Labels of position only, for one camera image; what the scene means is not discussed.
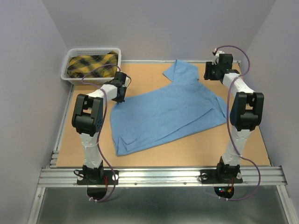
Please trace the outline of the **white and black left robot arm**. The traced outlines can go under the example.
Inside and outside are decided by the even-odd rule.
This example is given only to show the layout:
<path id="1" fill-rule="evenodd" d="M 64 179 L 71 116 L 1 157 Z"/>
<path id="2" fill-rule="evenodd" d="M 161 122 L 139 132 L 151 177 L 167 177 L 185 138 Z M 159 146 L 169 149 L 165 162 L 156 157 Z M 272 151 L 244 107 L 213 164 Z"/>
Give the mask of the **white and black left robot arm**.
<path id="1" fill-rule="evenodd" d="M 81 170 L 75 170 L 78 185 L 104 184 L 103 158 L 99 151 L 99 136 L 107 112 L 107 103 L 112 100 L 124 102 L 131 78 L 123 72 L 116 72 L 114 78 L 89 94 L 77 95 L 72 126 L 79 134 L 84 163 Z"/>

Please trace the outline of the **light blue long sleeve shirt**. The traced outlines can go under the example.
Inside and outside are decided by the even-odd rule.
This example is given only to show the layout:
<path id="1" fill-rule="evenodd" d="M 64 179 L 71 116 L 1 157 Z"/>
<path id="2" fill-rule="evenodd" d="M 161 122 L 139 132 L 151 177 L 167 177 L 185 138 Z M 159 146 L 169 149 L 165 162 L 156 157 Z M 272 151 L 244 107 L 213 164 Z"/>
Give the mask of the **light blue long sleeve shirt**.
<path id="1" fill-rule="evenodd" d="M 198 67 L 176 60 L 163 72 L 171 83 L 128 97 L 111 110 L 117 156 L 156 147 L 226 123 L 225 101 L 199 82 Z"/>

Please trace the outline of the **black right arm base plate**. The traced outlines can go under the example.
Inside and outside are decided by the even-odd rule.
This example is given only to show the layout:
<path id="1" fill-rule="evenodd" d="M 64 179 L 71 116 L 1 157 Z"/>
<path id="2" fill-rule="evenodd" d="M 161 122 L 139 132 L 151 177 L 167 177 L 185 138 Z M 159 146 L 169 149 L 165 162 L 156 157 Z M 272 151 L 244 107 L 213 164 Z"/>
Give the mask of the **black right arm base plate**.
<path id="1" fill-rule="evenodd" d="M 217 169 L 202 169 L 199 175 L 202 184 L 215 184 L 214 191 L 220 198 L 231 199 L 235 192 L 235 184 L 243 183 L 241 173 Z"/>

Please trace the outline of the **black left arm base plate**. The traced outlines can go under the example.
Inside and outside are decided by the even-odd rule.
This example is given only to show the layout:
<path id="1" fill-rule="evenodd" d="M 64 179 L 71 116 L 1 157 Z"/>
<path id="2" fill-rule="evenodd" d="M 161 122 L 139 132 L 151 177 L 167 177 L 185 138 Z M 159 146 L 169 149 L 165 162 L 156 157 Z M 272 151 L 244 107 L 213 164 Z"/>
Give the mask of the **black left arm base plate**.
<path id="1" fill-rule="evenodd" d="M 104 170 L 103 177 L 88 178 L 83 170 L 74 170 L 77 177 L 77 185 L 87 187 L 87 196 L 90 201 L 103 202 L 106 201 L 118 185 L 119 170 Z"/>

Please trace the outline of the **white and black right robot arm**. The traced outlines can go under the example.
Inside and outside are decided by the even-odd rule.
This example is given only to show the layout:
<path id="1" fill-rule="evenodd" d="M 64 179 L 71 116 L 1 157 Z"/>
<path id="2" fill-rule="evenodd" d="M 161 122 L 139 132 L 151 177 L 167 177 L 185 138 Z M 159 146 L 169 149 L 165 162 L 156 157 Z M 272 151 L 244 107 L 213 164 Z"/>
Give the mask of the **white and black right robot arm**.
<path id="1" fill-rule="evenodd" d="M 237 70 L 232 68 L 233 56 L 223 51 L 214 52 L 214 59 L 206 63 L 205 80 L 219 80 L 234 96 L 233 105 L 227 108 L 229 142 L 216 169 L 200 172 L 203 184 L 225 184 L 230 181 L 241 183 L 240 161 L 246 141 L 260 125 L 264 95 L 253 91 L 243 81 Z"/>

